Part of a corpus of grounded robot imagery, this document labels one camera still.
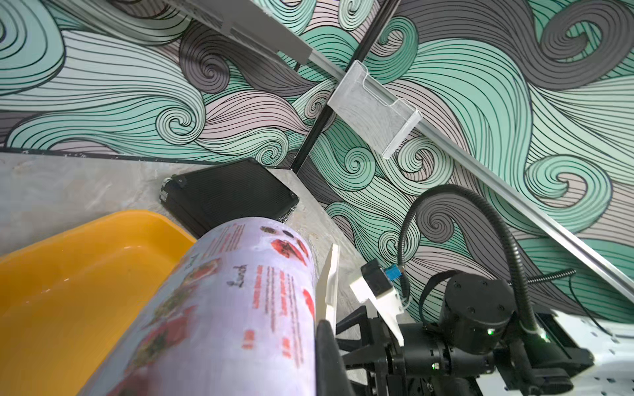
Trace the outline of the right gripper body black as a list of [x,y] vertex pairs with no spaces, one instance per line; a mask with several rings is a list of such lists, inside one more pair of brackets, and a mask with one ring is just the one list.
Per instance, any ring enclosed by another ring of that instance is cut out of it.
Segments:
[[352,381],[354,395],[449,395],[450,351],[436,325],[399,326],[401,346],[381,318],[363,306],[336,325],[336,334],[359,327],[360,338],[338,339],[348,371],[366,372],[367,382]]

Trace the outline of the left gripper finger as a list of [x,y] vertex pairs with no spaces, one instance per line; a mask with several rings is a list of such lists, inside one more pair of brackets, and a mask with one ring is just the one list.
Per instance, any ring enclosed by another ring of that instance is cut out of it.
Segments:
[[315,384],[317,396],[353,396],[335,333],[327,320],[320,320],[315,335]]

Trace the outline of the special menu paper sheet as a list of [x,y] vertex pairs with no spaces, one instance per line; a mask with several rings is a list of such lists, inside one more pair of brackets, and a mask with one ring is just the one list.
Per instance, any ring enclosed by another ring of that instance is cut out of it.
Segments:
[[224,223],[183,256],[83,395],[313,395],[315,264],[285,224]]

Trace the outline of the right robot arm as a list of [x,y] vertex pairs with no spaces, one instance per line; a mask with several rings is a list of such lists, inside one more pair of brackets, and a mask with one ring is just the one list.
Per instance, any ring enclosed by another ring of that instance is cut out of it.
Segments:
[[449,271],[439,321],[390,326],[359,308],[341,320],[358,339],[340,339],[347,370],[362,369],[357,395],[630,395],[633,328],[537,307],[541,330],[524,330],[510,284]]

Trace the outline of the black hard case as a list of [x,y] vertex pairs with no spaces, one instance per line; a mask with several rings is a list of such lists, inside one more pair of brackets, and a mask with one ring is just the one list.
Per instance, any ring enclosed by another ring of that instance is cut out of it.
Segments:
[[252,158],[173,175],[159,192],[163,207],[195,238],[246,217],[284,223],[299,197]]

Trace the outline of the yellow plastic tray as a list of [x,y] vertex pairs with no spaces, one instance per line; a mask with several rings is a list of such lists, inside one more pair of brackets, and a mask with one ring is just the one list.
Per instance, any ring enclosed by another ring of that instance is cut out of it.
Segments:
[[121,211],[4,256],[2,394],[77,394],[194,242]]

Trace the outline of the aluminium right rail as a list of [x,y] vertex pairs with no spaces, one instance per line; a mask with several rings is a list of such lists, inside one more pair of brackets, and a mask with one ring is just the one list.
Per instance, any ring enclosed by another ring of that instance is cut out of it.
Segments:
[[535,204],[524,198],[512,186],[492,173],[465,150],[459,148],[427,120],[419,119],[417,129],[430,138],[440,149],[449,154],[456,162],[467,168],[470,173],[485,183],[488,188],[493,190],[504,201],[526,216],[541,231],[545,232],[551,239],[558,242],[561,247],[583,262],[586,267],[605,280],[612,288],[629,301],[633,301],[633,280],[609,260],[594,251],[589,245],[540,210]]

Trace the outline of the clear wall brochure holder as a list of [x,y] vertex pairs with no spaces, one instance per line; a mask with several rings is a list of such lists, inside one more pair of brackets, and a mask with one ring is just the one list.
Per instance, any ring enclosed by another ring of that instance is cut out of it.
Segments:
[[336,87],[328,106],[383,158],[390,158],[423,120],[417,107],[392,96],[357,60]]

